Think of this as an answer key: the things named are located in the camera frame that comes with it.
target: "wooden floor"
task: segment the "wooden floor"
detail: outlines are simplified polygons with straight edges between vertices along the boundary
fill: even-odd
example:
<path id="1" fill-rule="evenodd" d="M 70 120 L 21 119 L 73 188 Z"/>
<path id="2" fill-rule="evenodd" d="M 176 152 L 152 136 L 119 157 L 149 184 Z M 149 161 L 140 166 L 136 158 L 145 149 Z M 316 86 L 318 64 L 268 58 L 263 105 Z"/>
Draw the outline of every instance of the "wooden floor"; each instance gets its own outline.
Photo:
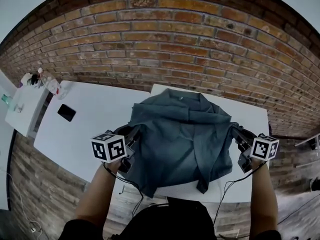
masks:
<path id="1" fill-rule="evenodd" d="M 305 190 L 308 179 L 315 177 L 320 171 L 320 162 L 299 169 L 294 168 L 294 165 L 315 161 L 319 157 L 314 151 L 309 151 L 308 147 L 295 148 L 294 143 L 294 140 L 281 140 L 277 158 L 270 164 L 278 199 L 279 222 L 307 201 L 311 201 L 280 223 L 279 231 L 284 240 L 295 236 L 303 240 L 315 240 L 320 238 L 320 196 L 317 196 L 320 191 L 310 193 Z M 58 239 L 65 223 L 73 218 L 74 210 L 88 183 L 38 152 L 33 147 L 33 139 L 20 134 L 17 134 L 15 140 L 10 169 L 22 194 L 26 215 L 30 220 L 39 221 L 46 233 L 43 233 L 39 240 Z M 22 213 L 19 194 L 12 184 L 10 195 L 12 212 L 0 213 L 0 239 L 37 239 L 37 232 L 34 235 L 30 233 L 29 223 Z M 131 212 L 139 200 L 140 195 L 133 187 L 125 187 L 122 195 L 112 198 L 103 231 L 104 239 L 121 233 L 130 221 Z M 165 202 L 163 196 L 145 198 L 140 209 L 150 203 Z M 214 218 L 218 204 L 204 205 Z M 17 227 L 21 231 L 10 230 Z M 230 237 L 242 237 L 248 234 L 249 229 L 250 203 L 229 203 L 221 206 L 215 227 L 216 235 L 220 233 Z"/>

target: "brick wall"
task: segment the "brick wall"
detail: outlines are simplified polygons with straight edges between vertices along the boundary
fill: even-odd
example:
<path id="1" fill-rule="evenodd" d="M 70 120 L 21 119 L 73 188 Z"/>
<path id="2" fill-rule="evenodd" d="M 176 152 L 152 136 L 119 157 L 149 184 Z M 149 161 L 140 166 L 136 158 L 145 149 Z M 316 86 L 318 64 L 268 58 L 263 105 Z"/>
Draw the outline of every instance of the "brick wall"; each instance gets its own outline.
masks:
<path id="1" fill-rule="evenodd" d="M 150 91 L 154 83 L 268 110 L 273 134 L 319 125 L 320 38 L 280 0 L 47 0 L 0 46 L 18 84 L 60 80 Z"/>

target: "black shirt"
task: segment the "black shirt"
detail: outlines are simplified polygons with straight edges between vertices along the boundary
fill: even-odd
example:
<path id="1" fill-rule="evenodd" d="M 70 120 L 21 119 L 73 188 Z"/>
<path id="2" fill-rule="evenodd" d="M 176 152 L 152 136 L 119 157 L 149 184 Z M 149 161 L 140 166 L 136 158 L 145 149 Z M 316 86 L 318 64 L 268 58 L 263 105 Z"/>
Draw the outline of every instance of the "black shirt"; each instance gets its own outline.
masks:
<path id="1" fill-rule="evenodd" d="M 66 223 L 59 240 L 102 240 L 102 229 L 86 220 Z M 151 206 L 140 211 L 115 240 L 210 239 L 216 240 L 213 222 L 200 202 L 191 205 Z M 255 240 L 281 240 L 278 231 L 257 235 Z"/>

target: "white table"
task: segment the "white table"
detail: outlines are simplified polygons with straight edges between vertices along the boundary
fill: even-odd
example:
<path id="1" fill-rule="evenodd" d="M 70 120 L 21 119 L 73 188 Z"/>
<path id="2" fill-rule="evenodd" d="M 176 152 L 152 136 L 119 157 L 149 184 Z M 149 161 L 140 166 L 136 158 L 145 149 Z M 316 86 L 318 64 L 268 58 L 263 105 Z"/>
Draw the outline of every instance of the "white table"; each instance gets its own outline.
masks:
<path id="1" fill-rule="evenodd" d="M 91 182 L 101 165 L 92 153 L 90 139 L 106 130 L 126 125 L 134 103 L 150 96 L 149 92 L 84 82 L 62 81 L 68 91 L 62 100 L 53 97 L 37 132 L 34 147 L 59 166 Z M 69 122 L 57 112 L 62 104 L 75 110 Z M 114 193 L 122 192 L 116 180 Z"/>
<path id="2" fill-rule="evenodd" d="M 35 125 L 48 93 L 49 91 L 44 86 L 38 88 L 28 85 L 18 88 L 12 102 L 17 103 L 20 107 L 23 106 L 23 109 L 21 113 L 8 110 L 5 121 L 23 136 L 35 137 Z"/>
<path id="3" fill-rule="evenodd" d="M 161 94 L 167 88 L 191 92 L 185 89 L 154 84 L 150 96 Z M 256 135 L 259 135 L 260 133 L 269 135 L 268 115 L 266 109 L 210 94 L 203 93 L 203 96 L 208 101 L 220 106 L 226 113 L 228 113 L 232 117 L 231 122 L 238 122 L 245 129 L 253 132 Z M 241 152 L 238 149 L 238 145 L 236 144 L 235 140 L 232 141 L 229 153 L 233 165 L 232 172 L 210 182 L 208 191 L 205 194 L 202 194 L 197 190 L 198 181 L 175 186 L 159 187 L 155 194 L 200 202 L 220 202 L 226 182 L 238 180 L 247 175 L 243 173 L 238 165 L 238 159 Z M 252 177 L 250 176 L 247 179 L 234 184 L 227 191 L 223 202 L 250 202 L 251 190 Z"/>

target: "gray cloth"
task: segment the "gray cloth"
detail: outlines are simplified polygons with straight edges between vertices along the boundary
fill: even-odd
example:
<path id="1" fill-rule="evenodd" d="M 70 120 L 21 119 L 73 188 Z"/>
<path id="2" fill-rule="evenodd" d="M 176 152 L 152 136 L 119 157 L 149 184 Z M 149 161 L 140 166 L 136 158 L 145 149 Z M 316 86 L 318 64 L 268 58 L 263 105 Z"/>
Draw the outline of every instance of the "gray cloth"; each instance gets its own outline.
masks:
<path id="1" fill-rule="evenodd" d="M 134 104 L 131 127 L 140 127 L 133 146 L 134 164 L 123 175 L 152 198 L 157 188 L 198 181 L 205 193 L 209 182 L 232 171 L 231 116 L 201 93 L 166 89 Z"/>

